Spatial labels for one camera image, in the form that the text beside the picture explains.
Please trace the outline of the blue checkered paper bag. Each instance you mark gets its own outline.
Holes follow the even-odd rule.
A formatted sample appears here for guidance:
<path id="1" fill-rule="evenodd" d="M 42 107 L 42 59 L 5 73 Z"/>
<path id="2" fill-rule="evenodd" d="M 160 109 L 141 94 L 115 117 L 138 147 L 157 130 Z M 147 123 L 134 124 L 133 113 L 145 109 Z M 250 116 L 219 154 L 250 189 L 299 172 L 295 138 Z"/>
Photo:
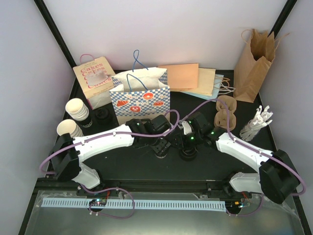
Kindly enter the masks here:
<path id="1" fill-rule="evenodd" d="M 138 60 L 138 49 L 134 51 L 133 57 L 132 69 L 113 75 L 114 88 L 109 90 L 120 125 L 133 118 L 153 119 L 170 110 L 167 69 L 143 65 Z"/>

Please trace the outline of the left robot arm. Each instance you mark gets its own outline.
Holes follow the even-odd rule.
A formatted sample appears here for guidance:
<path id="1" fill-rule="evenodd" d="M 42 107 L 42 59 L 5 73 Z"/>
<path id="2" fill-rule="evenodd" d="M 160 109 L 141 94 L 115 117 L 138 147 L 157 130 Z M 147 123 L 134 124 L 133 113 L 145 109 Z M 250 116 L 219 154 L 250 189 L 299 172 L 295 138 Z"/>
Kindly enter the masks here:
<path id="1" fill-rule="evenodd" d="M 97 170 L 85 165 L 85 161 L 98 154 L 122 147 L 135 148 L 151 146 L 161 153 L 158 146 L 164 143 L 164 135 L 171 130 L 171 124 L 164 115 L 154 119 L 131 119 L 109 131 L 83 137 L 61 135 L 51 155 L 54 174 L 59 182 L 74 181 L 83 184 L 93 195 L 105 190 Z"/>

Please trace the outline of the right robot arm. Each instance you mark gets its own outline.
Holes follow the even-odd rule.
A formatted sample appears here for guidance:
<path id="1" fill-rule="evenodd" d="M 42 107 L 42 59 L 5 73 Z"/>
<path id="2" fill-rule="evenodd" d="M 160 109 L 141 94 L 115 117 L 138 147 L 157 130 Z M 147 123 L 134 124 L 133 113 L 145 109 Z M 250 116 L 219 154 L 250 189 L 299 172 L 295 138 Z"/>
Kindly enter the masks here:
<path id="1" fill-rule="evenodd" d="M 296 191 L 302 180 L 283 150 L 270 151 L 258 148 L 232 135 L 226 128 L 211 125 L 200 112 L 178 122 L 180 135 L 177 142 L 186 157 L 193 157 L 195 149 L 205 144 L 227 154 L 254 170 L 237 172 L 222 185 L 225 196 L 234 197 L 242 191 L 264 194 L 276 204 Z"/>

